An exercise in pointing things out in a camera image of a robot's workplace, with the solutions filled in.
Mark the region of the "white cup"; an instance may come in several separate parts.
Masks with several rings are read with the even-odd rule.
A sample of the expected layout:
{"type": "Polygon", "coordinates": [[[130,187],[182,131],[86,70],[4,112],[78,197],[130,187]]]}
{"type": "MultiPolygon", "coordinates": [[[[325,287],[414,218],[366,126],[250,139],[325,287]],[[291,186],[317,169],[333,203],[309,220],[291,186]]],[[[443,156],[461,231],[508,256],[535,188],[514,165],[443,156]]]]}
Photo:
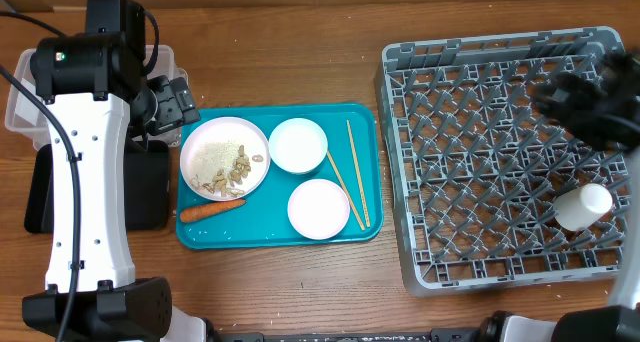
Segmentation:
{"type": "Polygon", "coordinates": [[[613,206],[613,197],[602,185],[589,183],[559,196],[553,203],[558,224],[569,231],[588,229],[613,206]]]}

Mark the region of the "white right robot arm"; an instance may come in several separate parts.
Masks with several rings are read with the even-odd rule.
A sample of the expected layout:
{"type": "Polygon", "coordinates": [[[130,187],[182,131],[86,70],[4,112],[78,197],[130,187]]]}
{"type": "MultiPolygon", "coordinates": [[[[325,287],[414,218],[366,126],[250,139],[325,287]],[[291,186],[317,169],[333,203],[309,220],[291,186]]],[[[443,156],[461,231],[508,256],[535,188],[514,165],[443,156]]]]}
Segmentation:
{"type": "Polygon", "coordinates": [[[476,341],[639,342],[639,51],[610,52],[602,64],[601,84],[561,73],[535,90],[532,103],[596,151],[615,143],[623,147],[632,202],[622,267],[608,305],[571,312],[557,322],[497,311],[483,321],[476,341]]]}

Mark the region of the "white bowl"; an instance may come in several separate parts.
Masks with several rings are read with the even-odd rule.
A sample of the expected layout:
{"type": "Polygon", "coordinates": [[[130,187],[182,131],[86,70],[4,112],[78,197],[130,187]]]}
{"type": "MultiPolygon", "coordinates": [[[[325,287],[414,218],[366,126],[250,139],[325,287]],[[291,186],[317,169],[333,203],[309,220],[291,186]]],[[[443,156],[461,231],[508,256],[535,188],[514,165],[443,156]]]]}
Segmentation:
{"type": "Polygon", "coordinates": [[[305,118],[291,118],[277,125],[268,143],[271,160],[292,174],[311,173],[323,162],[328,151],[324,130],[305,118]]]}

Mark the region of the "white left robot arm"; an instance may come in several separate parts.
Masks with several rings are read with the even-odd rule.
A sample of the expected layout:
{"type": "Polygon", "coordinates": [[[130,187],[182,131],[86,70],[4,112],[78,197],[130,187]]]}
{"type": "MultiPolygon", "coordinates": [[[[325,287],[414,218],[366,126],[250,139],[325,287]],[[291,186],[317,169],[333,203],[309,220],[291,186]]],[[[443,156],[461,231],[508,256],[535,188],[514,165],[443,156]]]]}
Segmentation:
{"type": "Polygon", "coordinates": [[[133,0],[87,0],[85,29],[43,39],[27,99],[48,123],[53,245],[25,324],[59,341],[212,341],[212,324],[172,301],[162,277],[138,278],[125,223],[124,157],[200,116],[183,78],[154,76],[154,17],[133,0]]]}

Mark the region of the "pink bowl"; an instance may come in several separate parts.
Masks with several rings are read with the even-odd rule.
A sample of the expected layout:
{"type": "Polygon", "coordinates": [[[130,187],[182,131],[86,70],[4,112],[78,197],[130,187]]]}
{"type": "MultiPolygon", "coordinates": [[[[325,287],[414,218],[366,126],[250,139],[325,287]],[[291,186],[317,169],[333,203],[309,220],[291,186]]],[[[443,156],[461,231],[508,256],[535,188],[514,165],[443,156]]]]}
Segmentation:
{"type": "Polygon", "coordinates": [[[337,236],[346,226],[351,207],[343,189],[326,179],[300,184],[291,194],[287,215],[292,227],[312,240],[337,236]]]}

